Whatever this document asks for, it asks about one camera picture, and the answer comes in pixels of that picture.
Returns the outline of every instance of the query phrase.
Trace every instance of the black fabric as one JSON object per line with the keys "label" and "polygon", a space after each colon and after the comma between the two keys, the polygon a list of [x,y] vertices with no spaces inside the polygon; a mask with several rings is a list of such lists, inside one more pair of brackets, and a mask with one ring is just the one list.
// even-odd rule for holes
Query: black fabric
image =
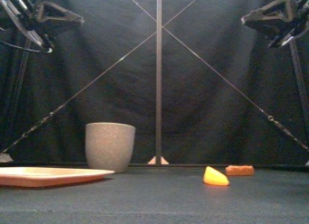
{"label": "black fabric", "polygon": [[[85,124],[118,122],[136,127],[130,162],[147,163],[155,155],[156,1],[134,0],[148,14],[130,0],[49,1],[85,23],[58,35],[50,55],[30,54],[9,141],[108,72],[9,153],[17,161],[85,162]],[[307,161],[217,76],[306,142],[288,46],[268,50],[266,38],[240,25],[240,17],[271,1],[163,0],[163,25],[180,40],[163,29],[161,153],[171,163]]]}
{"label": "black fabric", "polygon": [[100,182],[49,189],[1,188],[2,224],[306,224],[307,173],[256,169],[203,184],[201,168],[128,168]]}

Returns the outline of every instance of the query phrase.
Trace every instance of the wire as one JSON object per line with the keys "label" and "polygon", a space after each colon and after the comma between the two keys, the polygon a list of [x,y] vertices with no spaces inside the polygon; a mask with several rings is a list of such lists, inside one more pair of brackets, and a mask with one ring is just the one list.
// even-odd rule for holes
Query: wire
{"label": "wire", "polygon": [[22,51],[27,51],[27,52],[34,52],[34,53],[38,53],[38,54],[49,54],[53,50],[50,48],[48,48],[45,51],[38,51],[38,50],[34,50],[34,49],[29,49],[29,48],[23,48],[23,47],[19,47],[17,45],[13,45],[7,42],[3,42],[0,40],[0,44],[13,48],[13,49],[17,49],[17,50],[22,50]]}

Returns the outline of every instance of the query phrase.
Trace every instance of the vertical rod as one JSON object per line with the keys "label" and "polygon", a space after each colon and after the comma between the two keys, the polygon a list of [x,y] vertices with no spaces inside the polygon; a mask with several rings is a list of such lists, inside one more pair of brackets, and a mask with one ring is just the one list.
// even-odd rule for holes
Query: vertical rod
{"label": "vertical rod", "polygon": [[155,164],[161,157],[161,0],[156,0]]}
{"label": "vertical rod", "polygon": [[300,104],[302,104],[302,117],[303,117],[304,133],[306,133],[306,140],[307,140],[307,137],[309,137],[309,100],[307,100],[306,88],[303,84],[302,65],[299,61],[299,54],[298,54],[295,41],[290,42],[290,55],[291,55],[291,60],[292,60],[294,76],[295,76],[295,82],[296,82],[298,93],[299,93]]}

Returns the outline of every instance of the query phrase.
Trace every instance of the metal pole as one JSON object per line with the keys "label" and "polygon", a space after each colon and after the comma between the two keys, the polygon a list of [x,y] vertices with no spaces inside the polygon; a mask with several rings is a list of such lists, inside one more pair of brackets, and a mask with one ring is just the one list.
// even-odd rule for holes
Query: metal pole
{"label": "metal pole", "polygon": [[156,0],[155,164],[161,164],[161,0]]}

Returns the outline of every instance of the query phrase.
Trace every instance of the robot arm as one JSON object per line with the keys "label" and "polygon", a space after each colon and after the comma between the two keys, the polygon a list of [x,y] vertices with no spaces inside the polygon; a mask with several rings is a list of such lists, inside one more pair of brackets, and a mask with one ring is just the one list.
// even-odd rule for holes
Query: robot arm
{"label": "robot arm", "polygon": [[283,46],[307,31],[307,1],[275,0],[242,17],[242,24],[266,35],[270,48]]}
{"label": "robot arm", "polygon": [[78,15],[46,1],[34,5],[30,0],[0,0],[0,5],[7,15],[6,22],[0,24],[1,30],[14,24],[25,37],[42,49],[52,49],[54,37],[82,25]]}

